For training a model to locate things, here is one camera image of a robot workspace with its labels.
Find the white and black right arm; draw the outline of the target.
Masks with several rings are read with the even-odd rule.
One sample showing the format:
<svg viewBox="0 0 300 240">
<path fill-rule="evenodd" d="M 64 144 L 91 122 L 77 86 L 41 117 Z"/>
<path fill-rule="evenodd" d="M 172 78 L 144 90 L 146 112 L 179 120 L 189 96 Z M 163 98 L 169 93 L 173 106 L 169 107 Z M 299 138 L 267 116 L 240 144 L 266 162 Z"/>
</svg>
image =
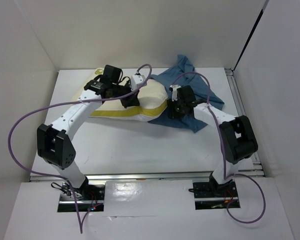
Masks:
<svg viewBox="0 0 300 240">
<path fill-rule="evenodd" d="M 183 117 L 201 121 L 215 127 L 220 140 L 222 160 L 210 174 L 208 183 L 193 187 L 190 191 L 204 197 L 220 198 L 230 189 L 239 162 L 248 159 L 258 150 L 258 143 L 247 116 L 234 116 L 210 104 L 210 99 L 196 99 L 189 85 L 171 85 L 168 99 L 168 116 L 180 120 Z"/>
</svg>

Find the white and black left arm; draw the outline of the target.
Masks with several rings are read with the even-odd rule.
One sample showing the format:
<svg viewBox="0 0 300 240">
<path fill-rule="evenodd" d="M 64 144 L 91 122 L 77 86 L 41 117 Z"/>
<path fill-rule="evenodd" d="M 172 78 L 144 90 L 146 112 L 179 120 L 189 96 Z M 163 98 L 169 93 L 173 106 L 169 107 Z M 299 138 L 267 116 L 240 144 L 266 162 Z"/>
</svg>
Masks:
<svg viewBox="0 0 300 240">
<path fill-rule="evenodd" d="M 107 99 L 117 98 L 123 107 L 139 106 L 138 93 L 146 78 L 139 72 L 120 84 L 123 71 L 106 65 L 103 73 L 91 79 L 78 97 L 78 104 L 72 105 L 51 124 L 37 128 L 37 153 L 72 185 L 71 194 L 78 200 L 90 200 L 98 188 L 89 184 L 88 178 L 75 163 L 76 150 L 72 140 L 91 114 Z"/>
</svg>

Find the blue fabric pillowcase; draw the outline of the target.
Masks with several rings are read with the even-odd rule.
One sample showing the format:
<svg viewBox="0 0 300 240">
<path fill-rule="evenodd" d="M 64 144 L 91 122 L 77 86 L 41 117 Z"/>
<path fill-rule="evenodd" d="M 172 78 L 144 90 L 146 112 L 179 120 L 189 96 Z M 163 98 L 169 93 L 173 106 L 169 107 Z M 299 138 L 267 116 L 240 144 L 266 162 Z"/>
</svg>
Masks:
<svg viewBox="0 0 300 240">
<path fill-rule="evenodd" d="M 213 91 L 209 91 L 209 87 L 206 82 L 199 75 L 193 74 L 195 71 L 196 69 L 188 57 L 179 54 L 175 65 L 160 74 L 153 74 L 151 78 L 165 87 L 169 99 L 172 95 L 169 91 L 169 87 L 174 80 L 177 80 L 176 83 L 180 86 L 191 86 L 197 99 L 206 98 L 207 94 L 210 94 L 210 104 L 221 110 L 225 105 L 224 101 L 221 100 Z M 206 123 L 187 115 L 180 119 L 171 119 L 168 115 L 169 110 L 165 109 L 158 118 L 149 121 L 149 123 L 153 125 L 191 130 L 193 133 L 197 133 L 207 126 Z"/>
</svg>

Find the cream pillow with yellow band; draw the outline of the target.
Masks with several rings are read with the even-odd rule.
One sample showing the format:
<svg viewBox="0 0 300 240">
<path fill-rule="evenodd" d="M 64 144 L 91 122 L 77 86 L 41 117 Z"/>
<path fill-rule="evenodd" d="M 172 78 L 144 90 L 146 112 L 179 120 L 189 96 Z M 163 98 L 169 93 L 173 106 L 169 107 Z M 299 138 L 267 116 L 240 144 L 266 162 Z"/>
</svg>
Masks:
<svg viewBox="0 0 300 240">
<path fill-rule="evenodd" d="M 131 76 L 123 76 L 123 70 L 112 65 L 106 65 L 104 68 L 98 68 L 90 80 L 83 85 L 82 92 L 78 93 L 78 104 L 74 105 L 75 113 L 80 116 L 110 118 L 118 120 L 135 120 L 140 122 L 149 122 L 158 118 L 167 107 L 168 95 L 164 86 L 145 77 L 141 87 L 126 95 L 139 91 L 138 100 L 140 105 L 132 105 L 124 108 L 120 99 L 110 98 L 102 99 L 102 92 L 105 85 L 101 80 L 108 80 L 118 83 L 122 86 L 130 86 Z"/>
</svg>

